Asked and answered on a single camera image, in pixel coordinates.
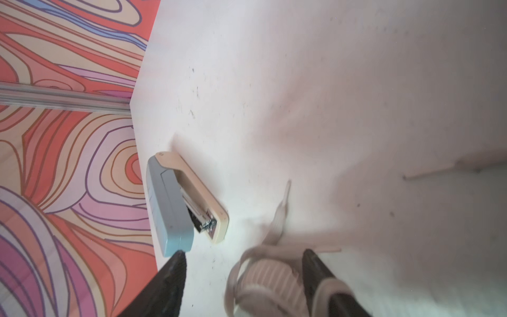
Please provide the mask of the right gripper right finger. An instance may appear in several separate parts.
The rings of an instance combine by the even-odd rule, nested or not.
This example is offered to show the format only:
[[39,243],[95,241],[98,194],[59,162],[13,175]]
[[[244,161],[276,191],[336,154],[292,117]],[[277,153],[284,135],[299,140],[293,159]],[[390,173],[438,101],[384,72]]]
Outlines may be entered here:
[[302,278],[310,316],[371,317],[350,287],[336,278],[311,249],[302,256]]

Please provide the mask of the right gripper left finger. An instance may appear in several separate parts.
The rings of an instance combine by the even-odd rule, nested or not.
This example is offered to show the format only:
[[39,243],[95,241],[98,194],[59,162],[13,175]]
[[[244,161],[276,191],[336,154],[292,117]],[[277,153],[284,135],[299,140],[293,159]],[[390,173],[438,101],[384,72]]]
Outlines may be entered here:
[[186,253],[179,250],[119,316],[179,316],[186,276]]

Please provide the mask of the black white sneaker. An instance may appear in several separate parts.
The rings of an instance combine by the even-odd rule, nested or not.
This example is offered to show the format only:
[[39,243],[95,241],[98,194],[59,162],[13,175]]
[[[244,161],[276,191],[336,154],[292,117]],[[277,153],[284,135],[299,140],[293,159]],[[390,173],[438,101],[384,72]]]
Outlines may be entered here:
[[224,294],[227,316],[310,316],[302,278],[309,244],[279,245],[288,214],[291,184],[261,244],[247,249],[229,273]]

